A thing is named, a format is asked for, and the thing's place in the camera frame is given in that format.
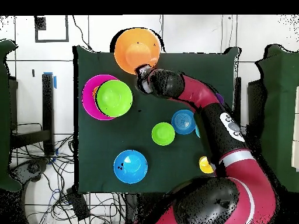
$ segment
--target blue bowl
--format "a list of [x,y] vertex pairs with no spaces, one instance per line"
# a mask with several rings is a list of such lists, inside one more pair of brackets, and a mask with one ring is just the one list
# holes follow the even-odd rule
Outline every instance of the blue bowl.
[[195,127],[195,132],[196,132],[196,135],[200,138],[199,128],[197,126]]
[[181,135],[187,135],[194,131],[195,120],[194,114],[189,110],[177,111],[171,119],[171,124],[175,129],[175,132]]
[[125,150],[115,158],[113,169],[116,177],[127,184],[141,181],[147,173],[147,160],[136,150]]

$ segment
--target orange bowl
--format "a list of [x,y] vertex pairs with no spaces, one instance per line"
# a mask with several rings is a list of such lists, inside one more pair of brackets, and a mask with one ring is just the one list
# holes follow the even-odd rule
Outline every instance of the orange bowl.
[[121,69],[135,74],[142,64],[155,66],[160,56],[159,40],[148,29],[128,29],[116,41],[114,57]]

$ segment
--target dark green table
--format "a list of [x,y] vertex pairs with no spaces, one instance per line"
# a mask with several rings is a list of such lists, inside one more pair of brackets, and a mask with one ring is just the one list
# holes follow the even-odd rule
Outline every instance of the dark green table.
[[[135,76],[122,71],[113,53],[88,52],[77,47],[79,73],[79,192],[167,193],[180,183],[203,175],[199,157],[206,153],[195,131],[176,134],[168,146],[159,146],[151,139],[154,125],[171,122],[173,114],[187,109],[183,103],[158,99],[138,93]],[[234,60],[239,49],[226,54],[161,54],[157,68],[182,71],[213,85],[232,106]],[[113,75],[129,85],[133,105],[128,113],[110,121],[99,121],[84,110],[81,93],[85,83],[98,74]],[[141,152],[148,161],[146,177],[137,184],[125,184],[113,171],[116,156],[127,149]]]

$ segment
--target floor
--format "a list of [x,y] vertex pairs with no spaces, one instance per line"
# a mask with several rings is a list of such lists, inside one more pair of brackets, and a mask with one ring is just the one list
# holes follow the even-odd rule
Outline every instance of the floor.
[[[120,30],[129,27],[146,27],[159,33],[168,53],[223,53],[228,47],[242,49],[239,57],[238,73],[242,78],[241,125],[248,123],[247,94],[248,82],[260,78],[255,61],[263,58],[268,44],[281,44],[290,51],[299,50],[299,15],[124,15],[124,16],[67,16],[69,42],[36,43],[33,16],[0,16],[0,39],[15,40],[18,48],[7,56],[9,73],[19,82],[18,123],[42,123],[41,75],[52,72],[57,77],[54,89],[54,119],[56,148],[74,131],[73,126],[73,64],[72,46],[86,46],[93,50],[109,52],[112,37]],[[39,31],[40,40],[65,39],[65,16],[46,16],[47,29]],[[38,130],[37,124],[20,125],[19,132]],[[45,175],[53,190],[61,188],[53,167],[67,163],[62,176],[65,188],[73,185],[74,165],[68,141],[58,149],[60,158],[56,164],[49,164]],[[40,148],[28,147],[33,155]],[[15,150],[11,166],[27,159],[25,150]],[[49,189],[46,176],[36,183],[29,183],[26,191],[26,215],[30,224],[39,224],[47,211],[55,203],[58,194]],[[119,224],[118,210],[111,203],[111,194],[90,193],[85,195],[91,213],[104,216],[110,223]],[[69,206],[65,206],[74,215]],[[65,212],[57,210],[57,218],[43,219],[42,224],[101,224],[105,220],[91,216],[86,221],[66,218]]]

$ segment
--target power strip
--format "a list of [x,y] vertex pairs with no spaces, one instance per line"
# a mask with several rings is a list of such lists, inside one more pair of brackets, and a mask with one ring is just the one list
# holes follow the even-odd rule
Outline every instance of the power strip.
[[67,199],[70,205],[73,206],[74,212],[78,218],[78,221],[84,220],[90,217],[91,212],[87,206],[83,194],[78,194],[72,190],[67,189]]

